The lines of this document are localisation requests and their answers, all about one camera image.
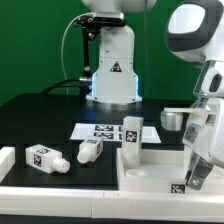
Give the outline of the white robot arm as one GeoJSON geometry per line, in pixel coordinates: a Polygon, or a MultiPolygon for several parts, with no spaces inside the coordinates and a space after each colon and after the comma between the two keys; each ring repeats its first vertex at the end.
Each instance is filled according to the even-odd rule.
{"type": "Polygon", "coordinates": [[[224,169],[224,0],[184,0],[169,18],[166,45],[201,70],[196,102],[161,112],[164,129],[185,130],[186,185],[199,190],[213,168],[224,169]]]}

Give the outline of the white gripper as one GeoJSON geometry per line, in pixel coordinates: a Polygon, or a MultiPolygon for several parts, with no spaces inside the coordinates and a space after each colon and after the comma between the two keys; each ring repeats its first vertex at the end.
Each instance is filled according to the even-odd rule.
{"type": "Polygon", "coordinates": [[[162,127],[179,131],[188,114],[183,143],[192,151],[186,185],[200,190],[214,165],[224,168],[224,61],[206,61],[195,85],[197,100],[189,108],[165,108],[162,127]]]}

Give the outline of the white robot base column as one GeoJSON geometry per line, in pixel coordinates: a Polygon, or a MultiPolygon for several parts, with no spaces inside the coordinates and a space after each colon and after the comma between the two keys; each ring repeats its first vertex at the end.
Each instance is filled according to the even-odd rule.
{"type": "MultiPolygon", "coordinates": [[[[82,0],[90,12],[146,12],[157,0],[82,0]]],[[[135,34],[124,27],[101,29],[99,65],[93,73],[93,88],[87,102],[105,109],[126,109],[142,101],[138,76],[133,70],[135,34]]]]}

